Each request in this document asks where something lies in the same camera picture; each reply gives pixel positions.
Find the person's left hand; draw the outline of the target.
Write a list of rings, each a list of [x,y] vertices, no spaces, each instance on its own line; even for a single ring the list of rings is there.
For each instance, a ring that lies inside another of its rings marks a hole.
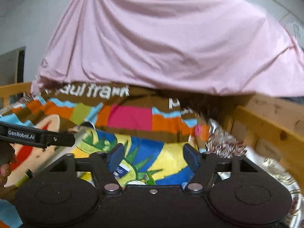
[[[7,183],[8,176],[11,174],[11,164],[16,163],[16,155],[14,154],[8,163],[1,165],[0,186],[3,187]]]

